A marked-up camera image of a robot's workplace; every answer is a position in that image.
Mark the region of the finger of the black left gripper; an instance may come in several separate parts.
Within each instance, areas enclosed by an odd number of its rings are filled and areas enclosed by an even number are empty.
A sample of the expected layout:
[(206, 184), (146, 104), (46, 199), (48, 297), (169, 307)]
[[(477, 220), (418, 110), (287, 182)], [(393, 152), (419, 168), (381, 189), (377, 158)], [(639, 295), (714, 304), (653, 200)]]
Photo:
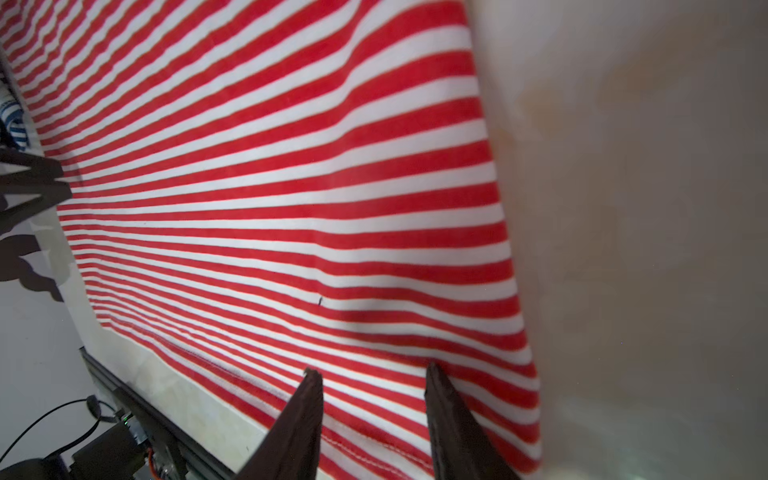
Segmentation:
[(60, 181), (62, 165), (55, 159), (2, 148), (1, 163), (22, 167), (20, 171), (1, 175), (3, 194), (42, 194), (65, 186)]
[(7, 233), (20, 222), (59, 205), (72, 197), (66, 182), (2, 183), (2, 194), (33, 195), (30, 200), (1, 212), (1, 233)]

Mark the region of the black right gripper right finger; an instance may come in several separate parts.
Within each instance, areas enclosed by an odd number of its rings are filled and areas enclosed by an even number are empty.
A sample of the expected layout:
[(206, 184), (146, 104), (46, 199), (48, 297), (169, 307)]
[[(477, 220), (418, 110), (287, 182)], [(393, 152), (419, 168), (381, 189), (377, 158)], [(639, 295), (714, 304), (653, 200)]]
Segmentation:
[(435, 478), (518, 480), (436, 363), (426, 369), (424, 397)]

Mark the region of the red white striped tank top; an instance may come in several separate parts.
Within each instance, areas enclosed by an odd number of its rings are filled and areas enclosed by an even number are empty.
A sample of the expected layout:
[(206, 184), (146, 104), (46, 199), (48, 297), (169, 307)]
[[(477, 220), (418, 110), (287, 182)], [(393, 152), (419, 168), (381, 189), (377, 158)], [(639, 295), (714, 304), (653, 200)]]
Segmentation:
[(101, 326), (271, 427), (324, 378), (321, 470), (429, 479), (439, 363), (539, 474), (539, 388), (460, 1), (5, 1)]

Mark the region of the blue white striped tank top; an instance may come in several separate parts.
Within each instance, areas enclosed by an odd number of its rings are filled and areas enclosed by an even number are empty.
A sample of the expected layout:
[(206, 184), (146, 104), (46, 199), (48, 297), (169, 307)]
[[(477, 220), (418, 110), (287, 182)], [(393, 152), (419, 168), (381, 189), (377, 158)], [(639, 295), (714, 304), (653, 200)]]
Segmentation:
[(22, 107), (5, 83), (1, 83), (1, 144), (19, 151), (29, 146)]

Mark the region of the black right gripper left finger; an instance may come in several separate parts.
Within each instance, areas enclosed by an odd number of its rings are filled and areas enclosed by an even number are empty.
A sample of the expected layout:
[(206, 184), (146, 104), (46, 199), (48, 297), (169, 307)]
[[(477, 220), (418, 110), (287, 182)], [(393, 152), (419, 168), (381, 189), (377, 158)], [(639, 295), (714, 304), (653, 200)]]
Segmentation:
[(314, 480), (320, 460), (323, 415), (322, 375), (307, 368), (295, 393), (235, 478)]

